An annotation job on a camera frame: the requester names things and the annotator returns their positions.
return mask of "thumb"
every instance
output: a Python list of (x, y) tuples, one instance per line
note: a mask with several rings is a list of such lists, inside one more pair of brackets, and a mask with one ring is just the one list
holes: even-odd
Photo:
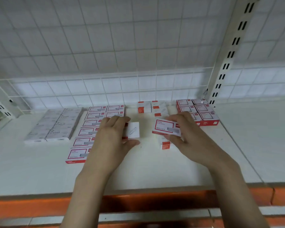
[(178, 136), (165, 134), (164, 137), (172, 142), (178, 149), (181, 149), (181, 147), (185, 144), (184, 141)]
[(130, 149), (139, 144), (140, 141), (138, 140), (128, 140), (126, 143), (123, 144), (123, 151), (127, 154), (130, 151)]

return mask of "forearm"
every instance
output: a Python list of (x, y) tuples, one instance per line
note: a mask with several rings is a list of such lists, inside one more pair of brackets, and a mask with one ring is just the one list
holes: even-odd
[(108, 177), (81, 172), (76, 178), (72, 198), (61, 228), (97, 227), (99, 208)]
[(252, 198), (239, 165), (227, 165), (210, 171), (226, 228), (268, 228), (268, 224)]

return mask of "left hand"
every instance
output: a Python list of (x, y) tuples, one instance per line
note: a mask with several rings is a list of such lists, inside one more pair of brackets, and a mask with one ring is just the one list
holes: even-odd
[(104, 118), (101, 121), (82, 172), (87, 175), (94, 173), (109, 177), (121, 164), (129, 150), (140, 144), (138, 140), (122, 142), (122, 132), (128, 121), (130, 121), (129, 117), (118, 116)]

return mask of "right hand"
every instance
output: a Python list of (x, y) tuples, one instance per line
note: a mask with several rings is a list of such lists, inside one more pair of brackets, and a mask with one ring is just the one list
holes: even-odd
[(202, 131), (189, 112), (170, 115), (167, 120), (179, 124), (184, 141), (175, 135), (164, 135), (164, 137), (190, 160), (204, 165), (210, 171), (226, 165), (237, 165), (224, 150)]

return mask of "hand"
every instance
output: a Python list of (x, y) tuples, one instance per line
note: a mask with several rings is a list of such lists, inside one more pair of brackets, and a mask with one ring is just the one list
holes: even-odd
[(84, 173), (96, 173), (110, 176), (121, 164), (126, 154), (134, 146), (140, 144), (138, 140), (122, 142), (122, 132), (129, 117), (113, 116), (104, 118), (99, 126), (94, 144), (83, 167)]
[(164, 135), (190, 160), (209, 170), (236, 163), (194, 122), (189, 112), (170, 115), (167, 120), (179, 124), (184, 141), (175, 135)]

